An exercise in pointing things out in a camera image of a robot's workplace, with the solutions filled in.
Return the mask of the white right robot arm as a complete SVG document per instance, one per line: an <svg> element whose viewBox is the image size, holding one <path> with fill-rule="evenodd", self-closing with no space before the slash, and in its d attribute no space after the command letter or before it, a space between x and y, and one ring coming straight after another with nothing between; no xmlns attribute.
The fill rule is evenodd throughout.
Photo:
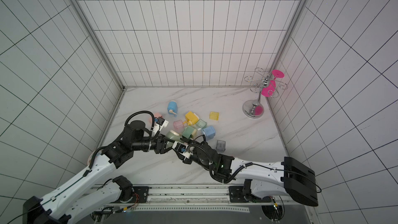
<svg viewBox="0 0 398 224"><path fill-rule="evenodd" d="M254 197L289 196L302 205L319 205L315 172L292 157L284 157L282 162L252 162L220 154L206 142L177 142L173 150L183 163L199 164L219 183L248 181L249 193Z"/></svg>

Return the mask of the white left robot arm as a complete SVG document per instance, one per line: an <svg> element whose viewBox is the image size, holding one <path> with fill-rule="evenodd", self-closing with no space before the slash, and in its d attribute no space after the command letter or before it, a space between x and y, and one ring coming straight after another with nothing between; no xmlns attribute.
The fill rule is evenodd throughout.
<svg viewBox="0 0 398 224"><path fill-rule="evenodd" d="M133 158L135 151L165 153L168 140L160 133L168 122L150 111L133 113L123 131L106 146L99 147L89 165L73 178L41 198L31 197L24 205L24 224L74 224L113 202L136 204L140 197L124 176L109 176Z"/></svg>

